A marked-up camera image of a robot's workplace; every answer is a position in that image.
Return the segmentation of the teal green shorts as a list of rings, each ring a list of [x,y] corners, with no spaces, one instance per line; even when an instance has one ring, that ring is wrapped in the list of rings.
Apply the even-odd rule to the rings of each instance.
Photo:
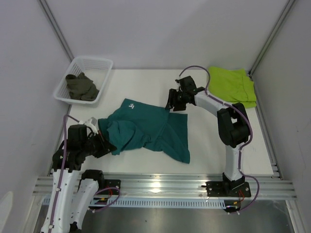
[[[146,148],[162,151],[178,162],[190,163],[186,114],[124,99],[108,118],[98,120],[98,127],[108,142],[116,147],[113,155]]]

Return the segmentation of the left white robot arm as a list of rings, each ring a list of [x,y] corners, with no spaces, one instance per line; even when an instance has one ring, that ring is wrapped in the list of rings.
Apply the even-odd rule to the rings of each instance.
[[[118,187],[106,185],[101,170],[80,172],[86,157],[99,158],[114,148],[100,132],[84,136],[69,133],[63,140],[52,158],[52,194],[42,233],[80,233],[95,195],[121,195]]]

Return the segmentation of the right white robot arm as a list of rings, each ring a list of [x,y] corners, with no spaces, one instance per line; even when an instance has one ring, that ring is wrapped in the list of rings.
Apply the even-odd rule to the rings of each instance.
[[[201,107],[217,118],[218,134],[225,144],[225,171],[219,196],[233,196],[245,184],[242,173],[242,149],[253,133],[243,104],[229,104],[210,94],[203,87],[193,90],[170,89],[166,109],[184,111],[187,104]]]

